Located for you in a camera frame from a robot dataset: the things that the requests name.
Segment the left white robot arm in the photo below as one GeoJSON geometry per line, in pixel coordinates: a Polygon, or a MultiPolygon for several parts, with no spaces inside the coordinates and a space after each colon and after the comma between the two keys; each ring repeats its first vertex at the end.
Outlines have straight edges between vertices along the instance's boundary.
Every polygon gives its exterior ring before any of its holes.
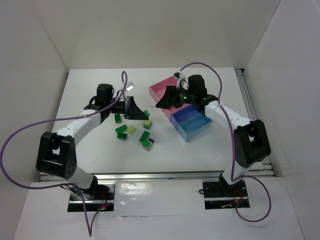
{"type": "Polygon", "coordinates": [[[101,125],[110,114],[120,114],[129,120],[148,120],[148,116],[136,105],[134,97],[116,100],[111,84],[99,84],[96,95],[84,108],[79,119],[70,122],[56,132],[42,134],[36,161],[36,170],[60,177],[77,185],[85,194],[94,197],[105,187],[96,176],[85,172],[77,164],[76,147],[94,128],[101,125]]]}

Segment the small pink container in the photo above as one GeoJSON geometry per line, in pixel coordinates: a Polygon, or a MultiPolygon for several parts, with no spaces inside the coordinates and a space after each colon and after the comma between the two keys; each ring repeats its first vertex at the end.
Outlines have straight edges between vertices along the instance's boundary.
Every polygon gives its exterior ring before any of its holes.
{"type": "Polygon", "coordinates": [[[161,111],[164,113],[164,115],[168,118],[168,120],[171,120],[171,115],[186,108],[187,106],[189,106],[190,104],[183,104],[181,107],[179,108],[175,108],[175,107],[171,107],[170,109],[161,109],[161,111]]]}

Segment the dark blue container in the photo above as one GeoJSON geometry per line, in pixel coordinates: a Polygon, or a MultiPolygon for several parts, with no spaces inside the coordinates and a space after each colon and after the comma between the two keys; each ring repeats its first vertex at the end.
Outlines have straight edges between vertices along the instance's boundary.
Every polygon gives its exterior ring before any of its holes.
{"type": "Polygon", "coordinates": [[[178,131],[180,125],[188,121],[189,119],[198,115],[199,112],[195,109],[195,107],[190,104],[183,108],[180,108],[177,112],[173,113],[170,117],[170,122],[174,126],[174,128],[178,131]]]}

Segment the light blue container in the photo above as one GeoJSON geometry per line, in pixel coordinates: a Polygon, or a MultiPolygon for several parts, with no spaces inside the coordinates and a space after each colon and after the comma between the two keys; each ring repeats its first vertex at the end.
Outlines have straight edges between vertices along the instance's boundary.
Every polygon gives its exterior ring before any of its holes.
{"type": "Polygon", "coordinates": [[[179,126],[178,133],[185,142],[190,141],[206,131],[212,124],[212,119],[199,113],[179,126]]]}

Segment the large pink container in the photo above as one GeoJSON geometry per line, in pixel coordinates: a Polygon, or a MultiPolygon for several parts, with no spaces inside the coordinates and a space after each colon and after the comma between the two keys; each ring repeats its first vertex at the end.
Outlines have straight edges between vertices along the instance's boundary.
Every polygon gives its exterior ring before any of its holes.
{"type": "Polygon", "coordinates": [[[177,80],[174,76],[166,78],[157,82],[154,85],[149,87],[149,94],[151,98],[158,103],[158,101],[164,96],[167,86],[175,86],[177,84],[177,80]]]}

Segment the small green lego piece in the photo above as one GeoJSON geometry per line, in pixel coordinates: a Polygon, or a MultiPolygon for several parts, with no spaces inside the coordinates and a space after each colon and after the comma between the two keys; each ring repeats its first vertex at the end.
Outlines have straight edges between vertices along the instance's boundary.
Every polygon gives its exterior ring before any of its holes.
{"type": "Polygon", "coordinates": [[[148,110],[144,110],[143,112],[144,112],[144,114],[145,114],[146,116],[148,116],[148,117],[151,115],[148,110]]]}

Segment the aluminium front rail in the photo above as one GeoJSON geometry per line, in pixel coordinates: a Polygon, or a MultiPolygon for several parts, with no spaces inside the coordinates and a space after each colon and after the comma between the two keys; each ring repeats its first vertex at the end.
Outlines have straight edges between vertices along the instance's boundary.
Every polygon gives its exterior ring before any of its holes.
{"type": "Polygon", "coordinates": [[[115,173],[96,174],[100,181],[117,180],[180,180],[218,178],[221,171],[183,171],[183,172],[142,172],[142,173],[115,173]]]}

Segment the green long lego brick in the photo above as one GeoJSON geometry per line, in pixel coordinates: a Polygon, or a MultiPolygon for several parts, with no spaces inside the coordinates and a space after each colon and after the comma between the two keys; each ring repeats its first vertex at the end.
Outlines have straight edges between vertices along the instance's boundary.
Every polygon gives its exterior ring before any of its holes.
{"type": "Polygon", "coordinates": [[[126,132],[127,129],[128,129],[127,125],[124,124],[124,125],[122,125],[122,126],[120,126],[120,127],[117,127],[117,128],[115,129],[115,131],[116,131],[117,134],[121,134],[121,133],[126,132]]]}

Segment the yellow lego brick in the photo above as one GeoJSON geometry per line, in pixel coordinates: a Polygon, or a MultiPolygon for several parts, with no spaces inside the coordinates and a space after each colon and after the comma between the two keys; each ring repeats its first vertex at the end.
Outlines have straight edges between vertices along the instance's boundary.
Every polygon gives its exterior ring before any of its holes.
{"type": "Polygon", "coordinates": [[[137,128],[134,125],[130,125],[127,129],[126,132],[130,135],[132,135],[135,131],[137,130],[137,128]]]}

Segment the green small lego upside down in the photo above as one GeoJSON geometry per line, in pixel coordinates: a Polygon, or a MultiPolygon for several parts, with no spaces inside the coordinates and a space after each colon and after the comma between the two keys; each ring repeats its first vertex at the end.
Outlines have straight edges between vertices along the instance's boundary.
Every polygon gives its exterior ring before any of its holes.
{"type": "Polygon", "coordinates": [[[128,135],[126,133],[120,132],[120,133],[117,134],[117,138],[119,140],[126,141],[127,138],[128,138],[128,135]]]}

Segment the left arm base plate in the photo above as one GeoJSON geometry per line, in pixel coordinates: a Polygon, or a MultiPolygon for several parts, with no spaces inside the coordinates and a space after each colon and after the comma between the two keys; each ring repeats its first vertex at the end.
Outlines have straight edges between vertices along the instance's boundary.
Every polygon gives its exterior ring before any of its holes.
{"type": "MultiPolygon", "coordinates": [[[[96,212],[101,209],[102,212],[113,212],[114,211],[114,199],[115,199],[115,188],[114,183],[103,184],[101,189],[95,195],[89,195],[82,192],[86,210],[88,212],[96,212]]],[[[67,212],[79,213],[83,212],[83,201],[78,191],[73,188],[70,191],[67,212]]]]}

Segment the green narrow lego brick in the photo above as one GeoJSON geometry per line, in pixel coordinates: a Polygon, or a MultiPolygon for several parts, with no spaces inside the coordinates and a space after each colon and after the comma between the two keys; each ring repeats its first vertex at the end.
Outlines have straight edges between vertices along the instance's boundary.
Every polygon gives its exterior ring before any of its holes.
{"type": "Polygon", "coordinates": [[[148,131],[144,131],[143,134],[141,135],[139,141],[141,143],[143,143],[144,141],[148,140],[149,136],[150,136],[150,133],[148,131]]]}

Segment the green and yellow lego stack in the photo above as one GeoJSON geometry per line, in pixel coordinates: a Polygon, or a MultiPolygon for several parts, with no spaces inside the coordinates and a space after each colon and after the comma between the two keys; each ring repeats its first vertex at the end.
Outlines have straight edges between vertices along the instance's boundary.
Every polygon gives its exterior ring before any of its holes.
{"type": "Polygon", "coordinates": [[[152,126],[153,122],[151,120],[144,120],[143,121],[143,128],[149,130],[152,126]]]}

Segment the aluminium side rail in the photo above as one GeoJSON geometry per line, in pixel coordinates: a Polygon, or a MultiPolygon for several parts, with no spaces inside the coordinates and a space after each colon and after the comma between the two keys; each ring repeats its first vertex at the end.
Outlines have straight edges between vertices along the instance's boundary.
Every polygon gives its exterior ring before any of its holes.
{"type": "MultiPolygon", "coordinates": [[[[243,101],[247,110],[247,114],[250,119],[256,120],[257,115],[252,102],[252,98],[249,93],[248,85],[244,77],[244,69],[235,68],[236,78],[240,87],[240,91],[243,97],[243,101]]],[[[249,174],[256,177],[274,177],[275,173],[270,161],[270,158],[267,156],[265,159],[256,163],[250,170],[249,174]]]]}

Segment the green yellow blue lego stack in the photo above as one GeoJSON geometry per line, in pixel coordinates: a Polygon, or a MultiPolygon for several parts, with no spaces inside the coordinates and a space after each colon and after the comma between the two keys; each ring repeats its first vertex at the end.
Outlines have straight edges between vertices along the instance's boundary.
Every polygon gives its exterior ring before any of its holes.
{"type": "Polygon", "coordinates": [[[142,142],[142,148],[145,149],[146,151],[148,151],[151,146],[154,144],[154,140],[151,138],[148,138],[147,140],[142,142]]]}

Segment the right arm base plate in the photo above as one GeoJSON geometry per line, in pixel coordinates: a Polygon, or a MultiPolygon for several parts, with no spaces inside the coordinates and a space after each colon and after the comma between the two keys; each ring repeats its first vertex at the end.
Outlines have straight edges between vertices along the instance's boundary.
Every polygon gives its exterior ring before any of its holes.
{"type": "Polygon", "coordinates": [[[246,184],[242,181],[235,188],[224,192],[218,182],[203,182],[198,191],[204,197],[206,210],[249,208],[250,202],[246,184]]]}

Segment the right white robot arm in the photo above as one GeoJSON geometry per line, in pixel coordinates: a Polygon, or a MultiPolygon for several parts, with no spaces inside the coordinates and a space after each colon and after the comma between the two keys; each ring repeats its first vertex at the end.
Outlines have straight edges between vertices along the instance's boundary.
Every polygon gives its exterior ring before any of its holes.
{"type": "Polygon", "coordinates": [[[175,83],[166,86],[162,98],[155,106],[169,110],[189,104],[201,114],[212,113],[214,121],[230,131],[232,162],[220,174],[218,182],[224,192],[234,189],[245,178],[252,165],[271,154],[265,124],[259,119],[243,117],[222,104],[219,95],[208,93],[205,80],[200,74],[185,77],[178,71],[173,77],[175,83]]]}

